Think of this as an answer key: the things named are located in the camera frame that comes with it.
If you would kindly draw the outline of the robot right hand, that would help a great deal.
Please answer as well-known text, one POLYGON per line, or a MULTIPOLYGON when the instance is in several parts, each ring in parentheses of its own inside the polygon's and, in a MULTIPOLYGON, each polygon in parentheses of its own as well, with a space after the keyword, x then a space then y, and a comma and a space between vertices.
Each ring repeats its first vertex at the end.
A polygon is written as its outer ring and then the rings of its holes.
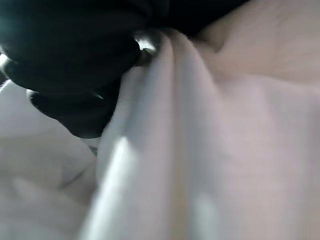
POLYGON ((138 39, 169 27, 195 35, 241 0, 3 0, 2 73, 74 136, 99 138, 121 77, 150 58, 138 39))

